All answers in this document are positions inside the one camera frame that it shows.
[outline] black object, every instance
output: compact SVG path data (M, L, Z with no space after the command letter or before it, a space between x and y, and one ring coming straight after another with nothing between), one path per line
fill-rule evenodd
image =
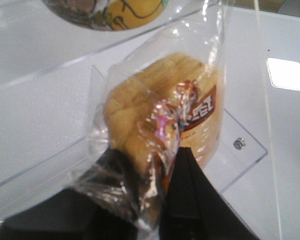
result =
M130 223L71 189L7 218L0 226L0 240L135 240L136 236L137 230ZM160 239L258 238L209 183L190 148L180 148L162 214Z
M88 169L75 182L75 189L78 192L82 189L84 193L87 191L93 193L93 186L100 186L98 192L107 194L109 186L113 187L116 189L117 202L100 197L94 197L94 202L109 212L116 213L117 217L133 223L140 208L139 189L136 184L141 182L139 174L136 173L129 158L117 149L107 149L97 162L100 169L95 167Z
M229 208L198 166L180 148L162 216L162 240L258 240Z

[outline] bread label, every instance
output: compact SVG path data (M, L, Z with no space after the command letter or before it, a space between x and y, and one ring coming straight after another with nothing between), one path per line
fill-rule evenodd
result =
M205 121L216 108L217 87L214 85L210 91L191 106L187 116L187 123L183 131L190 130Z

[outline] clear plastic bag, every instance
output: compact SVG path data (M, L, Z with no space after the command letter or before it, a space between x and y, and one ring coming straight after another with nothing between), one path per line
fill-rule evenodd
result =
M218 147L228 2L189 5L191 14L173 18L109 70L89 134L98 160L73 184L133 223L138 239L156 234L178 148L191 147L203 168Z

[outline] plastic bread bag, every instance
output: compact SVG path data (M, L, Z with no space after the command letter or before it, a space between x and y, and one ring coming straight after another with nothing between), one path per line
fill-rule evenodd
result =
M134 224L138 239L156 234L178 148L190 147L204 168L219 143L228 4L193 3L197 11L163 26L109 70L88 136L96 163L73 184Z

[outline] yellow ball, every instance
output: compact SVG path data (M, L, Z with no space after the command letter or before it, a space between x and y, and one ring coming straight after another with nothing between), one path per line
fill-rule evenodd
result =
M145 25L164 10L163 0L115 0L104 12L106 23L112 30L127 30Z

